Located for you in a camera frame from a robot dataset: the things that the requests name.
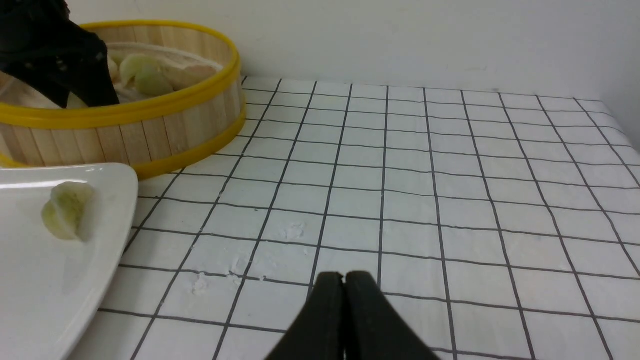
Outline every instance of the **yellow plastic band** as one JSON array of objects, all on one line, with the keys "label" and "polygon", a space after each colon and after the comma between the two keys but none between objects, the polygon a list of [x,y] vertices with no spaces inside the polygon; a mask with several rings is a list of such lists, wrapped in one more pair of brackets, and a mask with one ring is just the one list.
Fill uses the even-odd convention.
[{"label": "yellow plastic band", "polygon": [[[183,167],[195,164],[204,160],[215,152],[227,146],[240,133],[244,126],[245,107],[243,106],[240,115],[222,134],[203,143],[193,149],[182,152],[178,155],[170,156],[166,159],[151,161],[150,163],[131,165],[138,174],[138,179],[144,180],[150,177],[176,171]],[[5,167],[30,167],[29,165],[13,161],[0,153],[0,164]]]},{"label": "yellow plastic band", "polygon": [[0,103],[0,122],[34,129],[90,129],[130,124],[177,113],[202,104],[225,91],[240,76],[240,57],[234,43],[225,35],[204,26],[168,20],[125,20],[86,24],[83,28],[99,29],[119,26],[172,26],[206,33],[229,46],[231,60],[216,75],[195,86],[129,104],[62,110],[25,108]]}]

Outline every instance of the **white grid-patterned tablecloth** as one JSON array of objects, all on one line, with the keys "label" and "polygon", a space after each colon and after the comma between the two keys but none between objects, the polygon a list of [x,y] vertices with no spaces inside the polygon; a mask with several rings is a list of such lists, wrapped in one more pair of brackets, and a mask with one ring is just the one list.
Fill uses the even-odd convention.
[{"label": "white grid-patterned tablecloth", "polygon": [[442,359],[640,354],[640,156],[606,107],[248,78],[219,154],[141,183],[72,360],[262,359],[367,270]]}]

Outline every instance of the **flour residue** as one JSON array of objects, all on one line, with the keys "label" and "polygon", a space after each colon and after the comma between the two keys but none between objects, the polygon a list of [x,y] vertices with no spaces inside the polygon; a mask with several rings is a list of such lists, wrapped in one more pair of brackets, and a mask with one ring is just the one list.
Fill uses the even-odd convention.
[{"label": "flour residue", "polygon": [[244,273],[244,270],[246,269],[247,265],[249,265],[249,262],[246,256],[238,256],[233,260],[231,267],[229,268],[229,273],[242,274]]},{"label": "flour residue", "polygon": [[207,282],[206,275],[201,272],[198,274],[198,278],[191,287],[191,293],[194,295],[201,295],[207,291],[209,283]]},{"label": "flour residue", "polygon": [[233,273],[231,271],[227,275],[227,279],[230,282],[234,283],[234,285],[236,285],[236,286],[240,286],[240,284],[242,283],[242,279],[240,279],[240,276],[236,275],[235,273]]},{"label": "flour residue", "polygon": [[304,222],[293,222],[286,229],[282,229],[280,234],[285,240],[300,240],[305,235],[305,226],[307,225]]}]

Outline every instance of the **white ceramic plate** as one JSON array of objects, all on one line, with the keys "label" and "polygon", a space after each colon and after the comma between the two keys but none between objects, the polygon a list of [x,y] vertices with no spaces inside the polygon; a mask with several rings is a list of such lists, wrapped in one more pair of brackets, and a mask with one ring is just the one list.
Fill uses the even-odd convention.
[{"label": "white ceramic plate", "polygon": [[[54,238],[40,218],[51,188],[65,181],[95,189],[81,226],[84,241]],[[118,266],[138,196],[121,164],[0,169],[0,357],[62,360],[91,322]]]}]

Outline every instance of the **dumpling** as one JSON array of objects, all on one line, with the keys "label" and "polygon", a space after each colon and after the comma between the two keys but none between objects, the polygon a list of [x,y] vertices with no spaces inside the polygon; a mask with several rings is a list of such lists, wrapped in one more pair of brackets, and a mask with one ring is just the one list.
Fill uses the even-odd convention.
[{"label": "dumpling", "polygon": [[107,64],[109,65],[109,76],[111,76],[111,82],[114,82],[115,79],[120,76],[118,64],[110,56],[107,56]]},{"label": "dumpling", "polygon": [[173,87],[157,68],[144,64],[136,74],[136,90],[148,96],[162,96],[173,92]]},{"label": "dumpling", "polygon": [[210,66],[188,67],[186,69],[178,69],[165,65],[162,67],[162,73],[169,81],[175,91],[186,89],[216,74],[216,69]]},{"label": "dumpling", "polygon": [[110,57],[118,66],[120,66],[120,64],[127,57],[127,55],[125,55],[123,52],[117,50],[109,50],[107,56]]},{"label": "dumpling", "polygon": [[120,64],[120,80],[124,85],[129,84],[145,66],[160,71],[160,63],[149,55],[131,54],[127,56]]},{"label": "dumpling", "polygon": [[67,99],[67,109],[82,109],[87,108],[88,106],[84,103],[84,101],[80,100],[78,96],[74,93],[69,93],[69,98]]},{"label": "dumpling", "polygon": [[42,222],[61,240],[80,240],[78,229],[93,187],[85,183],[62,183],[51,190],[51,199],[42,208]]}]

